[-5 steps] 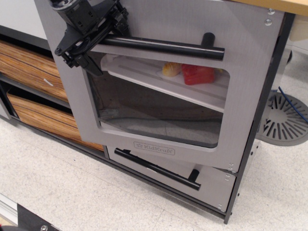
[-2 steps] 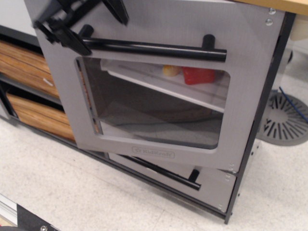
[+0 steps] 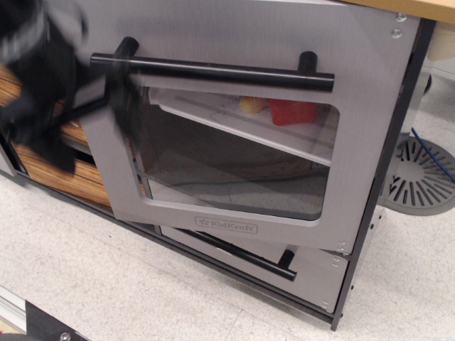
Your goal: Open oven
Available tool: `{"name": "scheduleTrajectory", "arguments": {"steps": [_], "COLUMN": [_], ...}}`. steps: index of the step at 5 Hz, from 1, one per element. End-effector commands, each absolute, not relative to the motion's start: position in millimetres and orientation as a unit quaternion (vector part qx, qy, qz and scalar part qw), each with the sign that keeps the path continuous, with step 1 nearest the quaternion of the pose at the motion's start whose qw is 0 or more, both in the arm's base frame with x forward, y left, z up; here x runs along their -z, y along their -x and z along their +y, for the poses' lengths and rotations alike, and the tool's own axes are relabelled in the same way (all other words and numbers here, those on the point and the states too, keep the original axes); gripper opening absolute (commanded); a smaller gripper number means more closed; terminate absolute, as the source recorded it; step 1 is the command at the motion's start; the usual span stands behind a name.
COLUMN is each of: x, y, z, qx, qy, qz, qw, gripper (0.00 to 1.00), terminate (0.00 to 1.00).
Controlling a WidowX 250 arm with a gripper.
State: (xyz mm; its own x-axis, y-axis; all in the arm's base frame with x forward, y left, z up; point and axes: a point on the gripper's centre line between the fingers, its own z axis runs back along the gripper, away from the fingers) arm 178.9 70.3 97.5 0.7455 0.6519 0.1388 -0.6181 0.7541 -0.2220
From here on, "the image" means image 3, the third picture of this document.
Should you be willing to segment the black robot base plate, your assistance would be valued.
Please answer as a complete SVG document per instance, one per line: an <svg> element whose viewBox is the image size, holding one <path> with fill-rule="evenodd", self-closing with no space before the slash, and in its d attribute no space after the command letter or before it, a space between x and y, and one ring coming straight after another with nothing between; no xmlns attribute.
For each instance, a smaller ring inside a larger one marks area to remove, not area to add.
<svg viewBox="0 0 455 341"><path fill-rule="evenodd" d="M1 340L90 340L26 301L26 333L1 332Z"/></svg>

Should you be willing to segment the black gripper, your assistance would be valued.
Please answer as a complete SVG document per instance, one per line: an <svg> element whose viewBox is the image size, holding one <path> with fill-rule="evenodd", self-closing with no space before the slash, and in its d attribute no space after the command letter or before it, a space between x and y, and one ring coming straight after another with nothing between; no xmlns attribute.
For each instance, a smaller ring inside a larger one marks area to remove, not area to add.
<svg viewBox="0 0 455 341"><path fill-rule="evenodd" d="M21 81L19 98L1 108L1 132L57 169L73 173L75 150L65 144L60 132L40 135L58 100L66 99L65 106L72 106L77 90L103 77L105 71L80 62L70 45L41 45L28 51L1 47L1 62ZM118 128L133 147L139 147L143 102L125 60L113 60L106 74L106 91Z"/></svg>

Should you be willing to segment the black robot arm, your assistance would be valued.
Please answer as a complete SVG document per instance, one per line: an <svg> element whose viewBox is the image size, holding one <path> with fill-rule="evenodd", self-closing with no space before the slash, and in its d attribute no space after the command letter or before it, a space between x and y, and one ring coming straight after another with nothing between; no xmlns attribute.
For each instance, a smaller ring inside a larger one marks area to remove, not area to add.
<svg viewBox="0 0 455 341"><path fill-rule="evenodd" d="M119 63L82 63L52 20L47 1L1 2L1 64L21 82L18 99L1 108L1 132L56 168L72 173L75 152L61 126L104 106L134 143L141 140L139 91Z"/></svg>

